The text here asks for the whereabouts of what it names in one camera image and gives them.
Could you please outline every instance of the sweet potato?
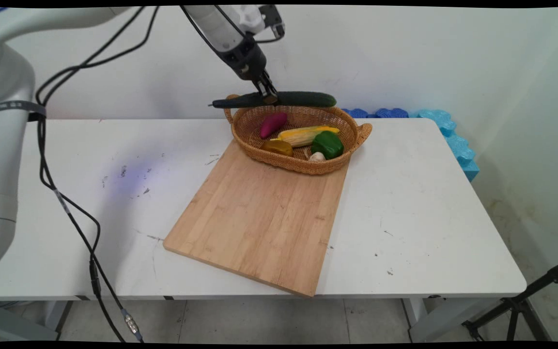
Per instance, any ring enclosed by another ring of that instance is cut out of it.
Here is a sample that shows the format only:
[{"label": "sweet potato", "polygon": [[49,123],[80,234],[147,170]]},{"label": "sweet potato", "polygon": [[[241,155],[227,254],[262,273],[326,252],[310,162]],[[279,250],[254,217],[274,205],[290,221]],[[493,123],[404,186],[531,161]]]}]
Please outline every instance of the sweet potato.
[{"label": "sweet potato", "polygon": [[266,138],[272,135],[273,132],[277,131],[281,126],[285,125],[288,121],[288,115],[284,112],[273,113],[268,115],[262,126],[260,127],[260,137]]}]

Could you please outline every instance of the cutting board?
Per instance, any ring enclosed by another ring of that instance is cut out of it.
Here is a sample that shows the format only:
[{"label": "cutting board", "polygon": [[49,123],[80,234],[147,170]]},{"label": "cutting board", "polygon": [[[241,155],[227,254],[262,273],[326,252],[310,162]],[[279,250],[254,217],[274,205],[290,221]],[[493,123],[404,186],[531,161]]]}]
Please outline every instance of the cutting board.
[{"label": "cutting board", "polygon": [[251,159],[232,141],[163,246],[312,297],[347,170],[284,170]]}]

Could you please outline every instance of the table leg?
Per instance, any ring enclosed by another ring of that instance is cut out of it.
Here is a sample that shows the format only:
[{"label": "table leg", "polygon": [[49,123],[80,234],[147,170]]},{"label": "table leg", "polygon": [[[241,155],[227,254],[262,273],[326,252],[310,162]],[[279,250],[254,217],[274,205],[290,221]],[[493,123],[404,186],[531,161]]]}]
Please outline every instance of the table leg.
[{"label": "table leg", "polygon": [[408,316],[408,321],[410,322],[410,327],[413,327],[420,318],[428,315],[428,311],[425,309],[425,303],[423,303],[423,298],[403,298],[402,301],[406,310],[406,315]]},{"label": "table leg", "polygon": [[45,327],[49,330],[57,331],[57,326],[62,320],[62,315],[70,301],[48,301],[46,302]]},{"label": "table leg", "polygon": [[498,298],[449,298],[429,314],[421,313],[414,325],[411,323],[410,338],[414,343],[431,342],[497,301]]},{"label": "table leg", "polygon": [[56,340],[58,333],[0,308],[0,337],[8,340]]}]

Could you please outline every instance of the blue foam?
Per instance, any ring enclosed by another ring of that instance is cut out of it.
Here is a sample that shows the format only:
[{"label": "blue foam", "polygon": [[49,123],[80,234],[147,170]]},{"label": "blue foam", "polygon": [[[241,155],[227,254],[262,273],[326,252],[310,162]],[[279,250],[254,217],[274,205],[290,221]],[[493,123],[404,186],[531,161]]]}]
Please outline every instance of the blue foam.
[{"label": "blue foam", "polygon": [[458,164],[464,171],[469,181],[472,181],[479,173],[479,167],[474,162],[475,152],[469,148],[469,142],[456,134],[456,123],[451,120],[451,115],[442,110],[428,110],[422,109],[409,115],[405,110],[394,108],[386,109],[380,108],[375,114],[370,114],[363,109],[342,109],[355,119],[379,119],[379,118],[397,118],[397,117],[425,117],[436,122],[436,125],[443,133],[445,141],[451,148],[453,156],[456,157]]},{"label": "blue foam", "polygon": [[464,166],[462,170],[465,172],[466,177],[469,179],[469,182],[475,179],[475,176],[479,173],[479,167],[474,161],[469,162],[467,166]]},{"label": "blue foam", "polygon": [[364,111],[363,109],[352,109],[352,110],[348,110],[348,109],[342,109],[343,111],[345,111],[346,113],[348,113],[350,116],[352,116],[354,119],[366,119],[368,113],[366,111]]},{"label": "blue foam", "polygon": [[376,111],[376,117],[381,117],[385,119],[390,117],[408,117],[408,112],[399,108],[393,108],[391,110],[386,108],[380,108]]},{"label": "blue foam", "polygon": [[456,135],[455,132],[451,136],[445,137],[445,140],[461,167],[467,166],[472,162],[475,152],[469,148],[469,141]]},{"label": "blue foam", "polygon": [[412,115],[412,117],[425,117],[426,119],[434,120],[445,137],[451,136],[456,129],[456,123],[451,121],[451,115],[446,111],[423,109]]}]

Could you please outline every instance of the black strap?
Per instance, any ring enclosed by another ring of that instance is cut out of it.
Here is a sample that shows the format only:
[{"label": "black strap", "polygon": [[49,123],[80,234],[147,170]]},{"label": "black strap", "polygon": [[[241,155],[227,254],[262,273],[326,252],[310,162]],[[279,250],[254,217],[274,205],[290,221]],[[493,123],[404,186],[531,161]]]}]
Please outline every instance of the black strap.
[{"label": "black strap", "polygon": [[29,119],[27,122],[38,121],[40,115],[44,117],[47,116],[47,109],[44,108],[44,106],[28,101],[5,101],[0,103],[0,111],[8,109],[21,109],[29,111]]}]

